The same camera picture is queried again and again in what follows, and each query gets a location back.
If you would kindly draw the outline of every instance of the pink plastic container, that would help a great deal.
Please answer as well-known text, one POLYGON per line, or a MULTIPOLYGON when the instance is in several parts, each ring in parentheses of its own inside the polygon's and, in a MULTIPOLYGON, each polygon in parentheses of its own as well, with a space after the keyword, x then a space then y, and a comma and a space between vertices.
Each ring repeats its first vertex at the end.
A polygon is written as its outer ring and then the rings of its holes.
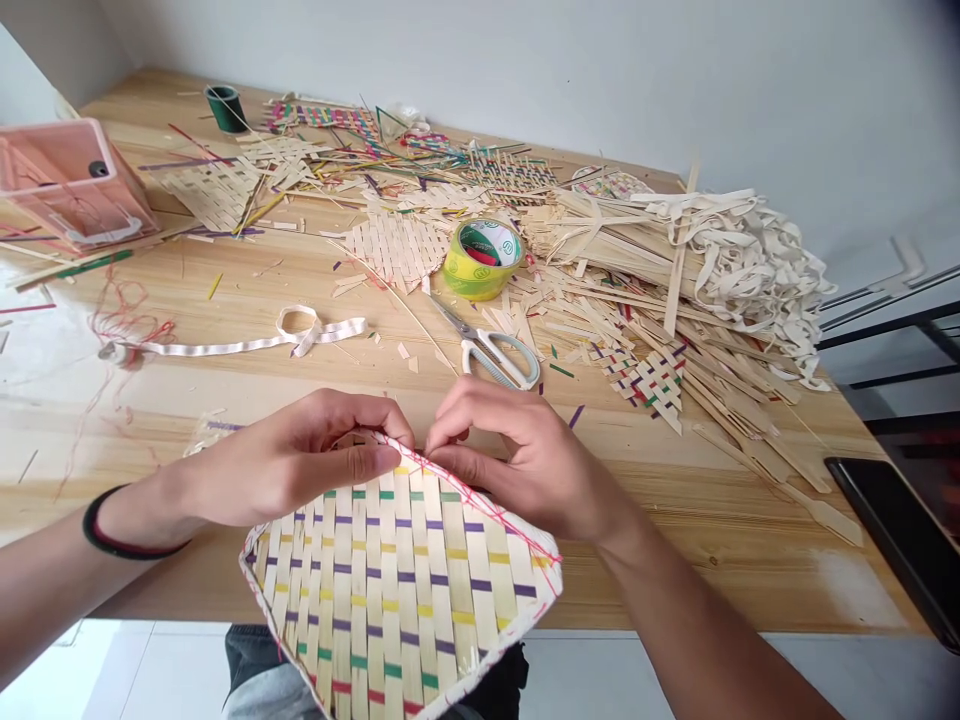
POLYGON ((88 118, 0 128, 0 198, 80 252, 160 230, 140 179, 88 118))

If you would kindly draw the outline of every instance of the woven bamboo mat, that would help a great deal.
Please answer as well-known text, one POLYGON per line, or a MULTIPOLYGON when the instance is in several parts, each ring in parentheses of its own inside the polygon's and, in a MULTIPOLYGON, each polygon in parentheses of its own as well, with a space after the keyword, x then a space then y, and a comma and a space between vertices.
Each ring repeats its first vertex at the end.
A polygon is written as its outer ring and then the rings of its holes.
POLYGON ((562 589, 553 537, 380 433, 403 463, 254 528, 240 566, 328 717, 436 718, 562 589))

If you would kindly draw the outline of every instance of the scissors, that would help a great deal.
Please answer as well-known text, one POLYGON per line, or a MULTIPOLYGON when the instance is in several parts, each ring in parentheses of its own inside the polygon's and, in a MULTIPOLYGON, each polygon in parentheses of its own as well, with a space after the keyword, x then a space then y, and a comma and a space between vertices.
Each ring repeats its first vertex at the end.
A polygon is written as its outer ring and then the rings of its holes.
POLYGON ((460 347, 463 348, 463 371, 472 374, 470 371, 470 358, 476 358, 483 367, 487 369, 493 379, 501 385, 506 385, 517 390, 529 390, 540 379, 540 363, 537 362, 537 356, 534 352, 516 338, 504 335, 503 333, 491 333, 483 329, 472 328, 463 320, 447 310, 434 298, 433 304, 437 306, 440 313, 453 325, 462 338, 460 347), (497 347, 495 341, 504 342, 517 350, 526 361, 530 368, 530 374, 524 375, 523 372, 503 354, 503 351, 497 347))

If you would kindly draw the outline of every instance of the person's left hand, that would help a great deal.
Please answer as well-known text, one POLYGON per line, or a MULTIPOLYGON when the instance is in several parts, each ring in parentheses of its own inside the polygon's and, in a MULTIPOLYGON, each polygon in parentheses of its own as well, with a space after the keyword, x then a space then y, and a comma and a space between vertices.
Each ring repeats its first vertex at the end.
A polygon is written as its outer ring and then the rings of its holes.
POLYGON ((249 527, 275 520, 327 490, 367 482, 400 464, 400 453, 386 445, 330 449, 356 427, 414 445, 393 400, 317 390, 112 495, 99 527, 120 542, 163 547, 206 522, 249 527))

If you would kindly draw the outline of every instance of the hand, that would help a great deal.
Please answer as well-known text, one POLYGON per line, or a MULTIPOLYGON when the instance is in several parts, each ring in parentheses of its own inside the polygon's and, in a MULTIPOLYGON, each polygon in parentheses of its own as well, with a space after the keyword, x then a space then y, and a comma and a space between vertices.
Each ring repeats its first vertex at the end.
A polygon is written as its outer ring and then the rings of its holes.
POLYGON ((330 450, 356 427, 414 444, 393 400, 317 390, 112 495, 101 508, 100 529, 119 542, 170 546, 207 522, 249 527, 275 520, 327 490, 400 464, 400 453, 385 445, 330 450))
POLYGON ((462 376, 437 410, 426 456, 558 537, 602 543, 636 515, 630 497, 541 397, 462 376), (457 445, 500 433, 506 463, 457 445))

